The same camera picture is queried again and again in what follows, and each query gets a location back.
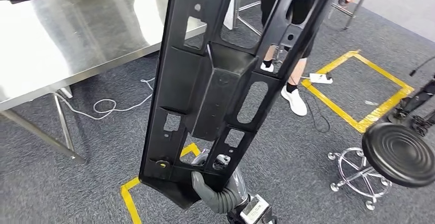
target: metal table leg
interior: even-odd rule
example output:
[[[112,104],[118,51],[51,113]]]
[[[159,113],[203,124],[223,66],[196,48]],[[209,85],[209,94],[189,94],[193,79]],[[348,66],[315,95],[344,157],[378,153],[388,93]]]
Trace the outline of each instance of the metal table leg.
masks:
[[[47,144],[55,147],[61,153],[63,153],[64,155],[70,157],[71,159],[76,161],[78,164],[82,164],[83,165],[83,164],[86,163],[86,160],[83,159],[81,156],[79,156],[76,152],[74,152],[73,148],[68,149],[68,147],[64,146],[62,143],[60,143],[59,141],[57,141],[56,139],[54,139],[50,135],[46,134],[40,128],[38,128],[37,126],[35,126],[31,122],[25,120],[24,118],[19,116],[14,111],[12,111],[12,110],[4,110],[4,111],[0,111],[0,114],[4,115],[8,119],[14,121],[18,125],[22,126],[27,131],[35,134],[36,136],[41,138],[44,142],[46,142]]]
[[[67,98],[72,98],[72,91],[69,86],[59,89]]]
[[[54,102],[56,103],[57,112],[59,114],[59,119],[61,120],[62,131],[64,133],[64,137],[65,137],[65,141],[67,143],[67,147],[71,151],[75,151],[74,150],[74,146],[72,144],[71,137],[69,136],[69,130],[68,130],[67,122],[65,120],[61,104],[59,103],[59,98],[56,95],[53,95],[53,96],[54,96]]]
[[[247,10],[249,8],[252,8],[254,6],[260,5],[261,1],[254,2],[249,5],[245,5],[243,7],[240,7],[240,1],[241,0],[234,0],[234,11],[233,11],[233,28],[238,28],[238,21],[243,23],[246,27],[248,27],[250,30],[252,30],[256,35],[261,36],[261,32],[257,30],[255,27],[253,27],[251,24],[249,24],[247,21],[245,21],[243,18],[240,17],[239,12]]]

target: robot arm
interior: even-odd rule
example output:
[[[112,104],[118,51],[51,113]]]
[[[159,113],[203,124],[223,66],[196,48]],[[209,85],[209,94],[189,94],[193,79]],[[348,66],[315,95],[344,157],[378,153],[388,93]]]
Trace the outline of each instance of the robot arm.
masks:
[[[205,150],[192,162],[202,165],[209,151]],[[216,166],[225,166],[229,161],[223,155],[216,158]],[[237,167],[221,192],[215,192],[205,182],[200,172],[192,172],[192,187],[204,203],[215,213],[227,214],[231,224],[276,224],[271,206],[259,195],[247,193],[245,181]]]

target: yellow floor marking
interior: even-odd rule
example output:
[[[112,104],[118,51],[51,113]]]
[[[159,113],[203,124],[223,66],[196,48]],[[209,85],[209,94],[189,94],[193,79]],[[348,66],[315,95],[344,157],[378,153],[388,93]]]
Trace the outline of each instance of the yellow floor marking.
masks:
[[[314,86],[312,86],[311,82],[309,80],[305,79],[302,82],[302,85],[304,85],[304,87],[306,87],[308,90],[310,90],[315,96],[317,96],[321,101],[323,101],[328,107],[330,107],[341,118],[343,118],[345,121],[347,121],[357,131],[363,133],[366,131],[366,129],[370,125],[373,124],[373,122],[377,121],[380,117],[385,115],[391,108],[396,106],[402,98],[406,97],[414,89],[412,87],[408,86],[403,81],[392,76],[387,71],[381,69],[380,67],[378,67],[376,64],[372,63],[371,61],[369,61],[365,57],[359,55],[359,51],[347,52],[343,56],[337,58],[336,60],[332,61],[330,64],[321,68],[319,71],[317,71],[317,73],[318,74],[326,74],[326,73],[330,72],[331,70],[335,69],[336,67],[338,67],[340,64],[344,63],[346,60],[348,60],[351,57],[356,57],[358,60],[367,64],[369,67],[378,71],[381,75],[385,76],[386,78],[388,78],[392,82],[394,82],[397,85],[402,87],[401,90],[399,90],[395,95],[393,95],[390,99],[388,99],[383,104],[381,104],[379,107],[377,107],[375,110],[373,110],[370,114],[368,114],[366,117],[364,117],[361,121],[358,122],[358,121],[354,120],[349,114],[344,112],[340,107],[338,107],[330,99],[328,99],[323,93],[321,93]]]
[[[198,149],[198,146],[196,146],[195,143],[191,143],[190,145],[183,148],[181,151],[180,157],[185,156],[187,153],[192,152],[195,156],[198,156],[201,152]],[[131,220],[133,221],[133,224],[141,224],[141,218],[139,217],[139,214],[137,213],[136,206],[134,205],[133,198],[130,195],[130,192],[128,190],[132,189],[134,186],[139,184],[139,178],[135,177],[131,181],[125,183],[121,186],[121,196],[124,199],[125,206],[127,207],[128,212],[130,212]]]
[[[141,218],[139,217],[139,214],[137,213],[136,206],[134,205],[133,198],[131,198],[130,193],[128,192],[128,189],[125,185],[121,186],[121,196],[124,199],[125,206],[127,206],[128,212],[130,212],[131,220],[133,224],[140,224],[142,223]]]

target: stainless steel table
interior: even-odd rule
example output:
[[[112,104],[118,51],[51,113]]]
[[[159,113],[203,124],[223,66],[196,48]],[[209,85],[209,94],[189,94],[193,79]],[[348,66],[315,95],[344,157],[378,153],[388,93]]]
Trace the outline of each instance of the stainless steel table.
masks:
[[[54,96],[66,146],[11,108],[48,93],[72,97],[69,85],[159,50],[168,0],[0,2],[0,113],[62,153],[75,153]],[[205,31],[189,21],[186,38]]]

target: white cable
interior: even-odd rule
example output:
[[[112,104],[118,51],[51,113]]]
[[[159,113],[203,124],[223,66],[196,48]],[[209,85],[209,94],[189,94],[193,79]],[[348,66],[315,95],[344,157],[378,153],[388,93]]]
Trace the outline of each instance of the white cable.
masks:
[[[149,87],[152,91],[154,91],[154,89],[152,88],[152,86],[151,86],[150,83],[149,83],[150,81],[153,81],[154,79],[155,79],[155,78],[152,78],[152,79],[149,79],[149,80],[141,79],[141,82],[146,83],[146,84],[148,85],[148,87]],[[103,119],[104,117],[110,115],[113,111],[128,111],[128,110],[131,110],[131,109],[133,109],[133,108],[136,108],[136,107],[138,107],[138,106],[141,106],[141,105],[142,105],[143,103],[145,103],[145,102],[146,102],[150,97],[152,97],[152,94],[151,94],[151,95],[149,95],[146,99],[144,99],[142,102],[140,102],[139,104],[134,105],[134,106],[132,106],[132,107],[130,107],[130,108],[128,108],[128,109],[124,109],[124,110],[115,109],[115,108],[116,108],[116,101],[113,100],[113,99],[108,99],[108,98],[101,99],[101,100],[97,101],[96,103],[94,103],[94,105],[93,105],[92,108],[93,108],[93,110],[94,110],[96,113],[100,113],[100,114],[104,114],[104,113],[106,113],[106,114],[103,115],[102,117],[94,117],[94,116],[92,116],[92,115],[88,115],[88,114],[86,114],[86,113],[84,113],[84,112],[81,112],[81,111],[75,110],[75,109],[71,106],[71,104],[70,104],[68,101],[66,101],[66,99],[65,99],[64,97],[62,97],[60,94],[58,94],[58,93],[56,93],[56,92],[53,92],[53,93],[54,93],[54,95],[56,95],[57,97],[59,97],[60,99],[62,99],[62,101],[65,102],[65,104],[69,107],[69,109],[70,109],[72,112],[75,112],[75,113],[77,113],[77,114],[81,114],[81,115],[87,116],[87,117],[89,117],[89,118],[91,118],[91,119],[94,119],[94,120],[101,120],[101,119]],[[106,111],[100,111],[100,110],[97,110],[95,106],[96,106],[97,104],[103,102],[103,101],[109,101],[109,102],[112,102],[112,103],[113,103],[113,108],[112,108],[112,109],[109,109],[109,110],[106,110]]]

